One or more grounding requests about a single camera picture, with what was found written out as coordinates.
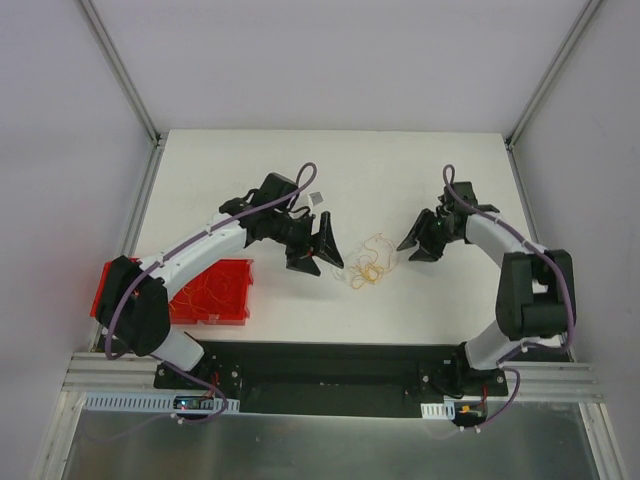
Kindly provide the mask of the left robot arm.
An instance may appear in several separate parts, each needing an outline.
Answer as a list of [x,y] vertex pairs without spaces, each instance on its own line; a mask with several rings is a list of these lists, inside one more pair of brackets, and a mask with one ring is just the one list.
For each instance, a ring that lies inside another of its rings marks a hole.
[[206,269],[265,239],[284,246],[289,270],[317,276],[318,260],[342,268],[330,213],[293,208],[305,188],[299,180],[271,172],[259,188],[223,203],[204,226],[169,249],[109,262],[91,311],[107,330],[106,357],[119,358],[112,347],[119,340],[125,352],[161,361],[188,388],[215,389],[212,353],[172,326],[169,303]]

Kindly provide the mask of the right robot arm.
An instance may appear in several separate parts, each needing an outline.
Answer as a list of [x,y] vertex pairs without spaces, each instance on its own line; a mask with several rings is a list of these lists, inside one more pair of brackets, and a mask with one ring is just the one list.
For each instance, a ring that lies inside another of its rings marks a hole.
[[495,206],[478,202],[469,181],[446,184],[438,206],[420,211],[398,248],[413,262],[433,263],[456,241],[478,247],[500,269],[494,321],[430,376],[435,391],[461,398],[488,385],[519,352],[571,337],[576,314],[571,255],[527,240]]

